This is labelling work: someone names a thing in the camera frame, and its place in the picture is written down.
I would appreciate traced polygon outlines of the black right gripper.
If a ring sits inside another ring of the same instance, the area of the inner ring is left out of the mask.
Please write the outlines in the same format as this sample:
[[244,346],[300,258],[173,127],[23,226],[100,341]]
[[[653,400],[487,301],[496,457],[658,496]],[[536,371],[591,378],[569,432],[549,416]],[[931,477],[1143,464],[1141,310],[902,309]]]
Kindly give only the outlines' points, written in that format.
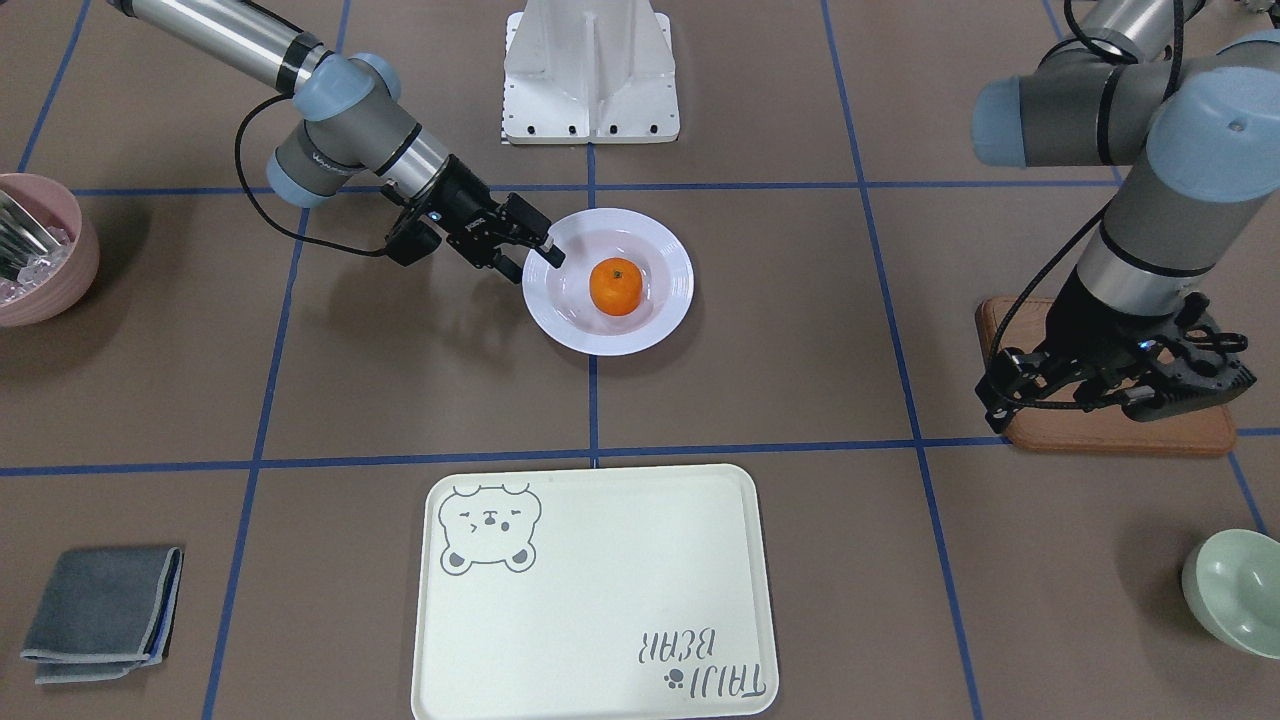
[[495,201],[492,190],[456,155],[447,158],[412,206],[439,211],[443,240],[476,268],[518,272],[521,265],[502,252],[503,243],[531,249],[556,269],[564,264],[564,252],[550,237],[552,220],[518,193],[508,193],[502,204]]

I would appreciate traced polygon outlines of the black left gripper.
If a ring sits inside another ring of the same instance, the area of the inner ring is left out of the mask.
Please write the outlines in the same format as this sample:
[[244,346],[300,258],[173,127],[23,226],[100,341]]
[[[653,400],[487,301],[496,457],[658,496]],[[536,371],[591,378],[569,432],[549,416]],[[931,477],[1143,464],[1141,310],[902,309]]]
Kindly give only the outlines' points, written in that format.
[[1119,406],[1129,419],[1165,419],[1231,402],[1257,378],[1240,355],[1245,336],[1221,331],[1210,299],[1189,295],[1175,313],[1137,316],[1091,295],[1061,295],[1039,346],[1048,398],[1071,388],[1085,411]]

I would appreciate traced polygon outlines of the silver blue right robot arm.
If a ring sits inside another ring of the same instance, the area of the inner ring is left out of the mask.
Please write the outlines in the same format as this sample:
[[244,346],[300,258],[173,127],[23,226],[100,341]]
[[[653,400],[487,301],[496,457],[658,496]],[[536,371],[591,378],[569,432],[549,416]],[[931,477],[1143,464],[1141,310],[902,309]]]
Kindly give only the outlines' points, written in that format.
[[118,1],[115,9],[274,88],[300,123],[273,151],[273,192],[316,208],[365,172],[383,182],[399,215],[375,250],[407,266],[442,245],[513,283],[522,268],[506,245],[530,249],[552,266],[564,254],[550,220],[517,193],[490,188],[401,106],[401,78],[370,53],[343,56],[292,22],[252,1]]

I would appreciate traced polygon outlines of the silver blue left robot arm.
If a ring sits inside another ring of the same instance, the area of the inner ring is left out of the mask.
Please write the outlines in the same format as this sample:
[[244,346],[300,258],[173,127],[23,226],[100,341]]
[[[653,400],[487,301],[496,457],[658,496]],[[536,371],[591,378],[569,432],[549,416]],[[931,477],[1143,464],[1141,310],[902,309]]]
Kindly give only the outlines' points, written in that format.
[[1277,31],[1187,59],[1199,1],[1101,1],[1028,76],[986,86],[972,143],[992,167],[1129,167],[1071,238],[1083,252],[1030,352],[993,338],[975,395],[1004,433],[1024,409],[1155,421],[1251,388],[1248,341],[1201,283],[1277,190]]

